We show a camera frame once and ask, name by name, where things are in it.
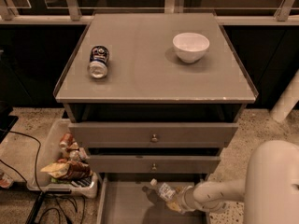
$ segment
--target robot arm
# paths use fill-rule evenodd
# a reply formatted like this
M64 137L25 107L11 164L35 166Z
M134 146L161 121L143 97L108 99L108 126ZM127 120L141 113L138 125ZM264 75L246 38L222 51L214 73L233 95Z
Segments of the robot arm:
M245 180L229 182L201 182L179 195L184 211L222 213L228 208L226 201L244 202Z
M299 146L261 144L251 155L246 180L202 182L178 195L183 211L220 213L225 201L244 202L244 224L299 223Z

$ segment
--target floor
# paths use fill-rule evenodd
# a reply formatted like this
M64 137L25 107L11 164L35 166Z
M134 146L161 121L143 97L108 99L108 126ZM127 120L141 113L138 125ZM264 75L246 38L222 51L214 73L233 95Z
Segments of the floor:
M11 115L19 117L13 131L26 133L45 143L52 123L62 117L64 111L60 108L14 108ZM216 172L209 179L225 181L244 178L250 154L261 143L268 140L281 139L299 145L299 111L293 110L281 123L271 119L268 110L246 109L239 121L239 129L231 144L221 153L221 163ZM0 145L0 160L18 170L25 179L32 178L35 166L37 141L18 134L10 133ZM0 163L3 169L16 182L22 182L13 170ZM11 189L0 189L0 217L1 223L26 223L36 194L29 192L25 186ZM95 199L86 199L83 216L84 201L81 197L57 201L70 217L73 223L96 223L99 195ZM54 198L46 198L41 206L36 221L41 214L52 207L58 207ZM224 214L210 215L211 224L237 224L243 222L243 203L230 203L230 208ZM41 223L66 223L55 210L50 210Z

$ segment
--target black cord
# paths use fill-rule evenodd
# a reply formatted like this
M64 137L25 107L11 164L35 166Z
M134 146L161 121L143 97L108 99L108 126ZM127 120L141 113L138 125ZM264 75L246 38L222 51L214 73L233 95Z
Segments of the black cord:
M75 198L73 198L73 197L57 197L57 198L60 198L60 199L66 199L66 200L68 200L69 202L71 202L72 203L72 205L74 206L74 209L75 209L75 212L77 213L78 212L78 206L77 206L77 202L76 202L76 200L75 200Z
M29 138L32 138L32 139L34 139L34 140L37 141L37 143L38 143L38 149L37 149L37 153L36 153L36 161L35 161L35 180L36 180L36 185L37 185L38 189L39 189L41 192L44 193L44 191L41 189L41 187L40 187L39 184L38 184L38 181L37 181L37 173L36 173L37 158L38 158L39 150L40 150L40 148L41 148L41 143L40 143L40 141L39 141L37 138L34 138L33 136L31 136L31 135L29 135L29 134L26 134L26 133L20 133L20 132L14 132L14 131L2 130L2 129L0 129L0 131L2 131L2 132L9 132L9 133L15 133L15 134L19 134L19 135L23 135L23 136L25 136L25 137L29 137Z
M81 219L80 224L83 224L83 219L84 219L84 216L85 216L85 197L84 196L81 196L81 197L83 199L83 210L82 210L82 219Z
M12 169L13 171L15 171L25 181L25 183L27 183L27 180L25 179L25 177L23 177L23 175L21 175L18 170L16 170L13 167L9 166L7 163L3 162L2 160L0 160L0 162L2 162L6 167L8 167L8 168Z
M63 212L67 224L72 224L71 219L66 215L66 213L64 212L64 209L60 206L60 204L59 204L59 202L58 202L58 200L57 200L57 197L55 197L55 201L56 201L56 203L58 204L59 209Z
M52 207L52 208L49 208L49 209L47 209L46 211L44 211L43 212L43 214L41 215L41 217L40 217L40 219L39 219L39 221L38 221L38 224L39 223L41 223L41 219L50 211L50 210L55 210L56 212L57 212L57 214L58 214L58 220L59 220L59 224L61 223L60 222L60 219L61 219L61 215L60 215L60 212L59 212L59 210L56 208L56 207Z

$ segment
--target white bowl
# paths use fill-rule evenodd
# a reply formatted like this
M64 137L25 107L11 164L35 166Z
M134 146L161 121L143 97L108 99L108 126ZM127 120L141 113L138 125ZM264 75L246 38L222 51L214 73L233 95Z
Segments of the white bowl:
M205 55L209 40L200 34L184 33L174 37L173 47L183 62L194 63Z

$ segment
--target soda can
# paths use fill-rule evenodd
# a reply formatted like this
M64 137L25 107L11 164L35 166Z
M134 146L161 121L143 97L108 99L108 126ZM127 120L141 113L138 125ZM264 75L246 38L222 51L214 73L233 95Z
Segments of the soda can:
M67 149L73 143L73 134L72 133L65 133L64 136L61 138L59 147L61 149Z
M109 50L104 46L95 46L92 49L89 73L93 78L103 78L107 75L107 62L109 59Z

